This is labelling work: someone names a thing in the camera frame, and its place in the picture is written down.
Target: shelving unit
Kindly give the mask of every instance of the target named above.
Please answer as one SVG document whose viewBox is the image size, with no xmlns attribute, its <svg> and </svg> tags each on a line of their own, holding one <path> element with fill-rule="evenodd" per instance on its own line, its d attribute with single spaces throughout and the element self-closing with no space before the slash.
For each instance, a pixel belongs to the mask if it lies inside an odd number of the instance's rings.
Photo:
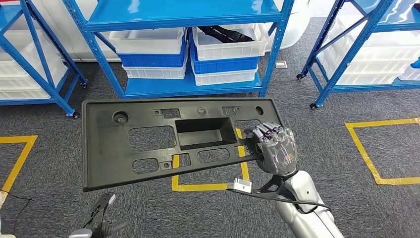
<svg viewBox="0 0 420 238">
<path fill-rule="evenodd" d="M 350 28 L 339 34 L 337 37 L 332 39 L 330 42 L 323 44 L 328 31 L 331 28 L 340 8 L 345 2 L 351 2 L 357 10 L 363 15 L 363 17 L 353 24 Z M 362 47 L 363 43 L 370 37 L 374 32 L 390 32 L 390 31 L 412 31 L 420 30 L 420 12 L 415 8 L 412 8 L 413 4 L 418 2 L 417 0 L 336 0 L 334 6 L 321 30 L 321 34 L 318 36 L 316 43 L 308 57 L 302 72 L 296 77 L 302 79 L 310 74 L 312 80 L 315 83 L 316 88 L 319 91 L 319 97 L 312 103 L 310 107 L 312 109 L 323 106 L 323 102 L 330 93 L 347 93 L 347 92 L 360 92 L 360 91 L 379 91 L 379 90 L 398 90 L 398 89 L 413 89 L 420 88 L 420 81 L 403 81 L 395 79 L 390 85 L 336 85 L 337 81 L 343 75 L 347 68 L 347 65 L 353 60 L 357 52 Z M 344 59 L 341 61 L 335 73 L 331 78 L 327 77 L 324 67 L 317 59 L 317 55 L 331 46 L 337 40 L 342 38 L 344 35 L 355 29 L 361 23 L 366 24 L 361 31 L 360 35 L 354 41 L 347 52 Z M 317 64 L 322 76 L 326 82 L 323 87 L 312 70 L 313 64 Z"/>
<path fill-rule="evenodd" d="M 117 96 L 156 98 L 242 92 L 265 96 L 294 1 L 285 0 L 279 11 L 273 0 L 101 0 L 89 20 L 83 17 L 75 0 L 63 2 Z M 115 51 L 99 32 L 261 22 L 274 22 L 269 34 L 275 30 L 275 38 L 262 80 L 256 74 L 251 82 L 196 86 L 191 64 L 187 63 L 183 80 L 128 79 L 124 91 L 95 39 L 98 36 Z"/>
<path fill-rule="evenodd" d="M 47 25 L 41 14 L 35 8 L 31 0 L 19 0 L 20 5 L 0 5 L 0 46 L 3 50 L 8 53 L 49 95 L 49 99 L 28 99 L 28 100 L 3 100 L 0 99 L 0 105 L 27 105 L 27 104 L 50 104 L 55 103 L 59 105 L 69 117 L 79 118 L 79 114 L 75 112 L 68 104 L 68 100 L 71 93 L 78 81 L 82 87 L 87 86 L 87 80 L 83 76 L 82 72 L 76 66 L 70 55 L 67 53 L 63 45 L 60 43 L 52 29 Z M 42 76 L 31 66 L 30 63 L 19 53 L 19 51 L 6 39 L 4 33 L 9 27 L 21 16 L 24 15 L 26 22 L 28 23 L 29 30 L 31 32 L 35 47 L 37 49 L 41 64 L 45 71 L 45 75 L 48 81 L 45 81 Z M 61 53 L 67 63 L 67 71 L 64 77 L 60 80 L 57 86 L 55 86 L 50 69 L 41 47 L 40 40 L 35 30 L 32 17 L 38 22 L 39 26 L 43 29 L 45 34 L 50 38 L 54 46 Z M 60 96 L 60 90 L 70 72 L 73 72 L 71 84 L 65 93 L 65 96 Z"/>
</svg>

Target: black plastic panel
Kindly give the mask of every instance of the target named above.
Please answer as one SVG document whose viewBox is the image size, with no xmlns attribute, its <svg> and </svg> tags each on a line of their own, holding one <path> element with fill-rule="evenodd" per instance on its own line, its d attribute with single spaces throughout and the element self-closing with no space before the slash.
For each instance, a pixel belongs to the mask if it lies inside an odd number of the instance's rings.
<svg viewBox="0 0 420 238">
<path fill-rule="evenodd" d="M 233 112 L 227 114 L 226 108 L 233 108 Z M 166 117 L 163 112 L 167 109 L 177 109 L 179 115 Z M 255 152 L 253 140 L 238 137 L 235 121 L 259 120 L 282 124 L 273 100 L 267 98 L 94 100 L 83 103 L 82 113 L 84 191 L 262 159 L 262 155 Z M 131 150 L 128 141 L 131 129 L 157 126 L 174 129 L 174 147 L 139 152 Z M 235 147 L 240 145 L 248 147 L 249 156 L 236 156 Z M 200 151 L 221 148 L 229 152 L 228 159 L 209 163 L 197 160 Z M 172 156 L 179 154 L 188 154 L 191 164 L 173 168 Z M 143 174 L 133 171 L 134 161 L 149 158 L 156 158 L 157 171 Z"/>
</svg>

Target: blue plastic bin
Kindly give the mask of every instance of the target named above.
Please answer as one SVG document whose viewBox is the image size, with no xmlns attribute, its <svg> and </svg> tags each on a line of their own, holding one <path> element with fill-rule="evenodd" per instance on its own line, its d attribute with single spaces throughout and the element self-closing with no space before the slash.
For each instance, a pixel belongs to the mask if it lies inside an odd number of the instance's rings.
<svg viewBox="0 0 420 238">
<path fill-rule="evenodd" d="M 411 67 L 413 67 L 413 68 L 420 68 L 420 57 L 419 57 L 419 60 L 418 61 L 416 61 L 416 62 L 414 62 L 414 63 L 411 64 Z"/>
<path fill-rule="evenodd" d="M 191 32 L 188 35 L 188 39 L 190 44 L 190 57 L 194 64 L 195 74 L 241 71 L 257 68 L 260 57 L 199 61 L 197 60 L 197 48 Z"/>
<path fill-rule="evenodd" d="M 161 54 L 117 54 L 125 67 L 182 67 L 187 48 L 182 40 L 181 52 L 177 55 Z"/>
</svg>

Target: yellow floor tape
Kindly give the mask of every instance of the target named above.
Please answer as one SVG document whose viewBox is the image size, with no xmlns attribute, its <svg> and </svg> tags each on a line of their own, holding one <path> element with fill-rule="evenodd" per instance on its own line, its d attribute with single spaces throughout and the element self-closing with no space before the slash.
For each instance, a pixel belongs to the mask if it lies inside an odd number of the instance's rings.
<svg viewBox="0 0 420 238">
<path fill-rule="evenodd" d="M 401 124 L 413 124 L 417 123 L 420 125 L 420 118 L 412 119 L 397 119 L 397 120 L 380 120 L 380 121 L 366 121 L 366 122 L 354 122 L 354 123 L 345 123 L 357 149 L 359 150 L 360 155 L 365 161 L 367 167 L 373 175 L 377 184 L 387 184 L 387 185 L 405 185 L 405 184 L 416 184 L 420 183 L 420 177 L 408 177 L 408 178 L 381 178 L 377 169 L 373 165 L 372 160 L 370 160 L 366 150 L 364 149 L 362 143 L 354 131 L 354 128 L 357 127 L 373 127 L 373 126 L 385 126 L 385 125 L 401 125 Z"/>
<path fill-rule="evenodd" d="M 236 133 L 239 138 L 242 138 L 242 132 L 236 128 Z M 238 146 L 239 157 L 245 156 L 245 147 Z M 173 168 L 179 167 L 179 155 L 173 156 Z M 249 171 L 246 162 L 241 163 L 242 179 L 249 181 Z M 207 183 L 207 184 L 179 184 L 179 175 L 172 177 L 172 191 L 178 192 L 193 192 L 193 191 L 216 191 L 226 190 L 227 183 Z"/>
<path fill-rule="evenodd" d="M 3 185 L 2 190 L 9 192 L 13 186 L 14 181 L 16 180 L 17 175 L 19 174 L 20 169 L 23 166 L 23 163 L 26 160 L 26 157 L 28 157 L 29 152 L 32 149 L 32 146 L 35 143 L 35 140 L 37 139 L 37 135 L 27 135 L 27 136 L 5 136 L 0 137 L 0 144 L 11 144 L 11 143 L 26 143 L 25 147 L 23 147 L 22 152 L 19 155 L 19 158 L 17 158 L 16 163 L 14 164 L 9 176 L 6 179 L 6 182 Z M 7 193 L 1 191 L 3 200 L 0 201 L 0 208 L 3 205 L 3 202 L 6 200 Z"/>
</svg>

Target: wire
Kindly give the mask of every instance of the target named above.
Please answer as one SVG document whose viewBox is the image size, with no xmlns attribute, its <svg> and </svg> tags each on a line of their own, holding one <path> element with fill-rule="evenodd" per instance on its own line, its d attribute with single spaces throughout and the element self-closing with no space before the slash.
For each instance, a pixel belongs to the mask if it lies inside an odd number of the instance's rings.
<svg viewBox="0 0 420 238">
<path fill-rule="evenodd" d="M 10 192 L 8 192 L 8 191 L 4 191 L 3 189 L 0 189 L 0 191 L 5 192 L 5 193 L 9 194 L 9 195 L 10 195 L 10 196 L 12 196 L 12 197 L 15 197 L 15 198 L 18 198 L 18 199 L 22 199 L 22 200 L 26 200 L 26 201 L 27 201 L 27 202 L 26 202 L 26 204 L 25 204 L 25 206 L 23 206 L 23 208 L 22 208 L 22 209 L 20 209 L 19 213 L 16 215 L 16 218 L 14 219 L 14 223 L 13 223 L 13 232 L 12 232 L 12 234 L 15 234 L 16 222 L 17 222 L 17 220 L 18 220 L 18 218 L 19 218 L 20 214 L 23 212 L 23 210 L 24 210 L 24 209 L 25 209 L 25 208 L 29 205 L 29 203 L 32 201 L 32 198 L 26 198 L 26 197 L 16 196 L 16 195 L 14 195 L 13 193 L 10 193 Z"/>
<path fill-rule="evenodd" d="M 293 203 L 293 204 L 306 204 L 306 205 L 325 207 L 328 211 L 332 212 L 332 210 L 329 206 L 327 206 L 325 204 L 322 204 L 322 203 L 306 202 L 306 201 L 293 201 L 293 200 L 282 199 L 282 198 L 277 198 L 277 197 L 273 198 L 273 200 L 279 201 L 279 202 Z"/>
<path fill-rule="evenodd" d="M 95 216 L 99 213 L 99 210 L 96 210 L 95 212 L 93 212 L 93 215 L 91 216 L 91 218 L 88 220 L 88 222 L 85 223 L 84 226 L 82 226 L 83 228 L 85 228 L 91 221 L 93 221 L 93 219 L 95 218 Z"/>
</svg>

